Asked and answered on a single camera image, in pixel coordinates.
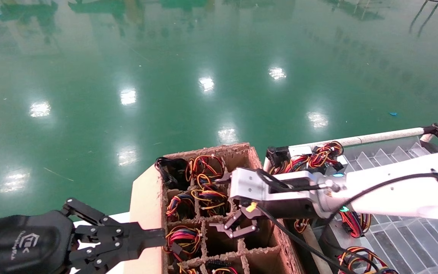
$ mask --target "connector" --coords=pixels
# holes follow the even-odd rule
[[[170,247],[170,249],[172,250],[173,253],[177,254],[183,261],[188,260],[184,250],[177,243],[174,242]]]
[[[205,268],[211,270],[211,269],[217,269],[222,267],[231,267],[231,263],[224,262],[221,260],[210,260],[205,263]]]
[[[343,166],[341,163],[339,163],[339,162],[333,164],[332,167],[333,167],[336,171],[342,170],[342,169],[344,168],[344,166]]]
[[[266,149],[266,158],[270,160],[271,165],[275,168],[281,166],[282,162],[288,161],[288,150],[282,150],[280,148],[268,147]]]

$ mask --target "cardboard box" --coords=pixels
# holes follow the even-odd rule
[[[167,158],[190,159],[200,155],[222,157],[228,171],[236,167],[262,168],[254,149],[248,143],[223,145],[166,155]],[[202,217],[196,203],[196,216],[191,220],[167,222],[165,210],[169,199],[178,190],[166,189],[160,174],[151,166],[133,183],[130,205],[130,222],[137,221],[144,229],[163,227],[168,232],[177,225],[200,228],[202,242],[198,257],[180,263],[183,269],[197,268],[207,274],[205,263],[209,260],[231,262],[239,274],[300,274],[301,266],[294,258],[294,249],[289,239],[269,220],[260,220],[260,232],[244,239],[230,239],[224,233],[218,233],[210,223],[224,222],[237,209],[229,199],[231,211],[227,216]],[[138,260],[125,263],[125,274],[174,273],[172,260],[161,248],[144,250]]]

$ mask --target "black wire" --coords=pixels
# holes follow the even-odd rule
[[[262,169],[257,169],[256,173],[259,175],[259,177],[261,178],[261,180],[265,184],[269,185],[272,189],[274,189],[274,190],[276,190],[278,192],[295,192],[295,191],[309,191],[309,190],[320,189],[320,187],[318,185],[289,188],[287,186],[287,184],[285,184],[284,182],[278,180],[277,178],[273,177],[273,175],[269,174],[268,172],[266,172],[266,171],[264,171]]]
[[[295,236],[287,228],[282,226],[275,218],[273,218],[273,216],[271,216],[262,206],[257,205],[256,207],[259,208],[259,210],[261,210],[263,212],[263,214],[266,217],[268,217],[273,222],[274,225],[276,225],[279,229],[281,229],[281,231],[283,231],[283,233],[287,234],[288,237],[290,237],[292,240],[294,240],[296,243],[298,243],[301,247],[307,249],[309,252],[317,255],[322,260],[325,260],[328,264],[330,264],[333,267],[335,267],[335,268],[345,272],[346,274],[348,274],[348,273],[356,274],[356,272],[353,272],[353,271],[349,270],[345,266],[340,266],[337,261],[334,261],[334,260],[330,259],[329,257],[327,257],[324,254],[322,254],[320,251],[318,251],[315,248],[311,247],[308,243],[302,241],[299,237]]]
[[[382,269],[378,270],[378,272],[376,272],[376,274],[385,274],[385,273],[398,274],[398,272],[396,272],[396,270],[391,269],[391,268],[382,268]]]
[[[394,178],[394,179],[391,179],[391,180],[388,180],[388,181],[385,181],[385,182],[379,183],[379,184],[377,184],[377,185],[374,185],[374,186],[370,187],[369,189],[363,190],[363,191],[361,191],[360,193],[354,195],[353,197],[351,197],[350,199],[348,199],[346,202],[344,202],[344,204],[342,204],[341,206],[339,206],[339,208],[337,208],[336,210],[334,210],[334,211],[330,214],[329,218],[327,218],[327,222],[325,223],[325,227],[324,227],[324,229],[322,229],[322,234],[320,234],[320,238],[323,239],[324,242],[325,242],[327,245],[329,245],[330,247],[332,247],[332,248],[335,248],[335,249],[340,250],[340,251],[343,251],[343,252],[348,251],[348,250],[346,250],[346,249],[344,249],[344,248],[342,248],[342,247],[340,247],[340,246],[335,246],[335,245],[331,244],[331,243],[327,240],[327,237],[326,237],[326,235],[327,235],[327,234],[326,234],[326,232],[327,232],[327,227],[329,227],[329,224],[332,222],[332,220],[334,220],[335,215],[337,215],[337,213],[338,213],[338,212],[339,212],[344,206],[347,206],[348,204],[352,203],[352,202],[355,201],[356,199],[358,199],[358,198],[360,198],[360,197],[362,197],[362,196],[364,196],[364,195],[366,195],[366,194],[368,194],[368,193],[370,193],[370,192],[372,192],[372,191],[375,191],[376,189],[379,189],[379,188],[381,188],[381,187],[384,187],[384,186],[386,186],[386,185],[393,184],[393,183],[396,183],[396,182],[400,182],[400,181],[403,181],[403,180],[414,179],[414,178],[424,178],[424,177],[433,177],[433,178],[435,178],[435,179],[438,179],[438,173],[418,173],[418,174],[412,174],[412,175],[406,175],[406,176],[402,176],[402,177]]]
[[[187,190],[188,186],[190,186],[190,183],[185,178],[187,165],[188,162],[182,158],[169,159],[158,157],[155,160],[155,168],[160,172],[163,183],[169,189]]]

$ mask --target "wire harness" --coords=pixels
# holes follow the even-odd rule
[[[192,219],[194,217],[194,198],[190,193],[175,195],[170,200],[165,212],[171,222]]]
[[[354,211],[340,211],[339,214],[342,217],[344,229],[354,238],[363,236],[370,229],[371,214],[359,214]]]
[[[218,191],[214,185],[206,185],[204,189],[194,189],[190,194],[200,205],[201,210],[205,210],[209,217],[214,215],[224,215],[229,209],[227,196]]]
[[[198,252],[202,234],[198,228],[176,226],[170,230],[165,239],[167,246],[163,247],[163,250],[172,253],[179,262],[183,262]]]
[[[186,180],[195,180],[202,187],[205,184],[213,184],[214,180],[224,176],[224,161],[214,155],[201,155],[190,159],[186,168]]]
[[[371,262],[378,263],[379,265],[381,265],[381,267],[378,270],[376,270],[372,267],[371,264],[367,264],[363,272],[364,274],[376,274],[376,273],[398,274],[398,272],[396,272],[394,269],[389,268],[388,265],[383,260],[381,260],[374,252],[372,252],[367,248],[360,246],[351,246],[347,248],[347,251],[354,254],[363,255]],[[351,270],[352,272],[354,272],[354,269],[357,268],[360,263],[362,263],[362,260],[360,258],[355,257],[347,252],[342,253],[337,258],[339,259],[340,266],[345,266],[347,267],[347,269]],[[339,270],[338,274],[346,274],[346,273]]]

